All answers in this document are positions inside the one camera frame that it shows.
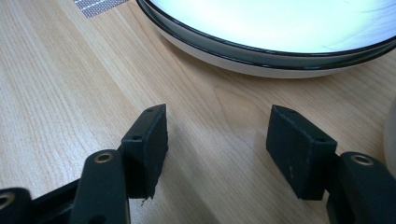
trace black plastic bracket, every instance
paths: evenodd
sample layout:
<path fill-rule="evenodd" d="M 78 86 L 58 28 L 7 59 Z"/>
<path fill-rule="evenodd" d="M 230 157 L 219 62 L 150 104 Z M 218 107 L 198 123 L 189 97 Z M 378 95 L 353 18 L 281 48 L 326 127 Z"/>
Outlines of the black plastic bracket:
<path fill-rule="evenodd" d="M 130 223 L 128 196 L 154 196 L 167 142 L 166 105 L 148 108 L 119 150 L 87 158 L 81 179 L 35 200 L 27 189 L 1 189 L 0 223 Z"/>
<path fill-rule="evenodd" d="M 396 223 L 396 180 L 378 160 L 335 154 L 337 143 L 294 110 L 273 105 L 266 147 L 296 196 L 327 204 L 332 224 Z"/>

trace wooden table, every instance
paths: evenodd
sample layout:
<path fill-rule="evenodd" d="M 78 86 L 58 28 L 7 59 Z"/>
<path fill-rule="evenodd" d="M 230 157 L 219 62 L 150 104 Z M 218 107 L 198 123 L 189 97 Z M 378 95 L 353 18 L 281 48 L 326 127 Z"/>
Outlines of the wooden table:
<path fill-rule="evenodd" d="M 135 1 L 87 20 L 73 1 L 0 3 L 0 189 L 34 198 L 79 178 L 117 148 L 148 107 L 167 104 L 169 151 L 156 195 L 131 200 L 133 223 L 329 223 L 296 199 L 265 149 L 272 105 L 381 161 L 396 94 L 396 51 L 308 79 L 252 77 L 166 41 Z"/>

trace metal mesh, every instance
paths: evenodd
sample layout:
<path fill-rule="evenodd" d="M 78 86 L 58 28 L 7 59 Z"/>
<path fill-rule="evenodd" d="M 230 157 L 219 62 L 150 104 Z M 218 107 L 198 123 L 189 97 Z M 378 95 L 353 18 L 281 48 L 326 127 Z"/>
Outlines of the metal mesh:
<path fill-rule="evenodd" d="M 126 1 L 128 0 L 75 0 L 75 3 L 85 17 L 91 18 Z"/>

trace screw hole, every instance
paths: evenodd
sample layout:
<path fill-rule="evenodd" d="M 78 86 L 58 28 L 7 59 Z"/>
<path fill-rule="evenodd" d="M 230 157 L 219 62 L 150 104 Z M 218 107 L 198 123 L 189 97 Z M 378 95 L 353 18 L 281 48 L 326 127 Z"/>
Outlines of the screw hole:
<path fill-rule="evenodd" d="M 107 161 L 111 161 L 112 159 L 113 159 L 113 154 L 105 152 L 105 153 L 97 155 L 94 160 L 97 163 L 104 163 Z"/>
<path fill-rule="evenodd" d="M 105 216 L 96 216 L 91 218 L 90 224 L 102 224 L 106 222 L 106 217 Z"/>
<path fill-rule="evenodd" d="M 351 156 L 351 158 L 352 158 L 352 160 L 354 162 L 357 162 L 360 165 L 369 166 L 369 165 L 373 165 L 374 164 L 374 162 L 371 159 L 369 159 L 369 158 L 367 158 L 365 156 L 353 155 L 353 156 Z"/>
<path fill-rule="evenodd" d="M 15 200 L 15 194 L 12 192 L 5 192 L 0 195 L 0 210 L 9 206 Z"/>

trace black rim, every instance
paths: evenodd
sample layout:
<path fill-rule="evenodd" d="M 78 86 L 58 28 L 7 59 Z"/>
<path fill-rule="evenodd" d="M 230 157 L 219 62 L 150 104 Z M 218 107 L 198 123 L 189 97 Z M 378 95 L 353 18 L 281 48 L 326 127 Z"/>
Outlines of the black rim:
<path fill-rule="evenodd" d="M 235 48 L 239 48 L 239 49 L 247 49 L 247 50 L 251 50 L 251 51 L 257 51 L 260 53 L 266 53 L 266 54 L 273 54 L 273 55 L 279 55 L 279 56 L 292 56 L 292 57 L 335 57 L 335 56 L 342 56 L 342 55 L 346 55 L 346 54 L 354 54 L 354 53 L 359 53 L 362 51 L 366 51 L 366 50 L 370 50 L 370 49 L 376 49 L 376 48 L 380 48 L 382 46 L 385 46 L 387 44 L 389 44 L 390 42 L 396 40 L 396 36 L 393 36 L 387 40 L 381 41 L 379 43 L 373 44 L 373 45 L 369 45 L 367 47 L 363 47 L 363 48 L 358 48 L 358 49 L 349 49 L 349 50 L 343 50 L 343 51 L 336 51 L 336 52 L 323 52 L 323 53 L 297 53 L 297 52 L 286 52 L 286 51 L 277 51 L 277 50 L 271 50 L 271 49 L 259 49 L 259 48 L 254 48 L 254 47 L 250 47 L 250 46 L 246 46 L 246 45 L 241 45 L 238 43 L 234 43 L 222 38 L 218 38 L 215 37 L 213 35 L 208 35 L 206 33 L 203 33 L 199 30 L 196 30 L 192 27 L 190 27 L 189 25 L 176 20 L 175 18 L 171 17 L 170 15 L 168 15 L 167 13 L 165 13 L 164 11 L 162 11 L 160 8 L 158 8 L 157 6 L 155 6 L 151 1 L 149 0 L 137 0 L 137 1 L 144 1 L 146 2 L 147 5 L 149 5 L 150 7 L 152 7 L 154 10 L 156 10 L 157 12 L 159 12 L 161 15 L 163 15 L 166 19 L 174 22 L 175 24 L 181 26 L 182 28 L 189 30 L 193 33 L 196 33 L 200 36 L 203 36 L 205 38 L 211 39 L 213 41 L 219 42 L 220 44 L 224 44 L 224 45 L 229 45 Z"/>
<path fill-rule="evenodd" d="M 388 52 L 390 52 L 391 50 L 396 48 L 396 41 L 395 43 L 391 44 L 391 41 L 389 41 L 388 44 L 391 44 L 389 46 L 385 45 L 385 49 L 384 50 L 378 50 L 380 52 L 378 53 L 373 53 L 373 55 L 368 56 L 366 58 L 363 59 L 357 59 L 354 61 L 348 61 L 346 63 L 337 63 L 337 64 L 324 64 L 324 65 L 318 65 L 318 66 L 284 66 L 284 65 L 271 65 L 271 64 L 264 64 L 264 63 L 252 63 L 252 62 L 247 62 L 247 61 L 243 61 L 243 60 L 238 60 L 235 58 L 231 58 L 231 57 L 227 57 L 225 55 L 221 55 L 218 54 L 216 52 L 201 48 L 199 46 L 194 45 L 193 43 L 191 43 L 190 41 L 185 40 L 184 38 L 178 36 L 177 34 L 175 34 L 173 31 L 171 31 L 170 29 L 168 29 L 162 22 L 156 20 L 155 16 L 150 14 L 150 9 L 148 7 L 153 6 L 152 4 L 150 4 L 150 2 L 148 2 L 147 0 L 136 0 L 137 4 L 140 6 L 140 8 L 143 10 L 143 12 L 146 14 L 146 16 L 161 30 L 163 30 L 164 32 L 166 32 L 167 34 L 169 34 L 170 36 L 172 36 L 174 39 L 192 47 L 195 49 L 198 49 L 204 53 L 216 56 L 216 57 L 220 57 L 222 59 L 228 60 L 228 61 L 232 61 L 234 63 L 243 63 L 246 65 L 252 65 L 252 66 L 257 66 L 257 67 L 262 67 L 262 68 L 271 68 L 271 69 L 277 69 L 277 70 L 293 70 L 293 71 L 319 71 L 319 70 L 332 70 L 332 69 L 338 69 L 338 68 L 345 68 L 345 67 L 349 67 L 349 66 L 354 66 L 360 63 L 366 63 L 369 62 L 375 58 L 378 58 Z"/>

